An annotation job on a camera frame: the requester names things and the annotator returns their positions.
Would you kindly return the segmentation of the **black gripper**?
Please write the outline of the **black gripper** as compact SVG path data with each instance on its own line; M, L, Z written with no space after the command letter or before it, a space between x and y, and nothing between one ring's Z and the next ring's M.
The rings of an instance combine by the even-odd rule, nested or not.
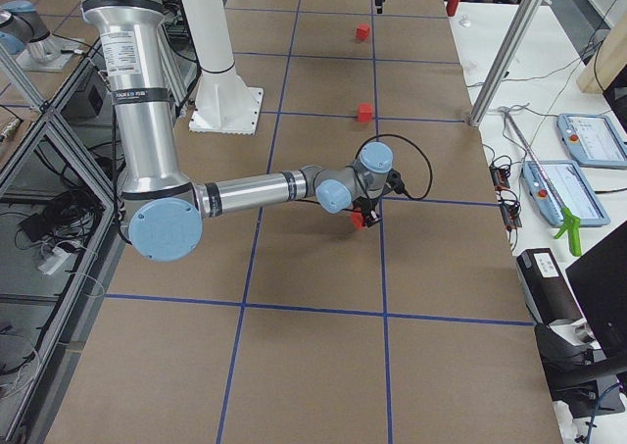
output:
M363 227L372 227L379 223L379 216L375 213L378 202L378 197L362 196L356 199L356 208L362 212Z

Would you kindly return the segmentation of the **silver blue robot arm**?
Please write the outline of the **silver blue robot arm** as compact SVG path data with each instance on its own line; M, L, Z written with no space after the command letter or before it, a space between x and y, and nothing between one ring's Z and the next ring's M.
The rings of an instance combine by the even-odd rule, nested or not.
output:
M73 56L73 46L55 37L26 0L1 5L1 45L30 72L59 73Z
M239 76L223 0L181 0L201 71L190 127L251 134L264 93ZM81 0L84 19L100 35L127 177L117 197L128 217L127 237L145 258L179 260L201 240L203 221L224 214L305 199L326 212L358 208L375 222L380 197L392 187L393 153L365 143L340 170L307 166L197 184L181 169L160 54L162 0Z

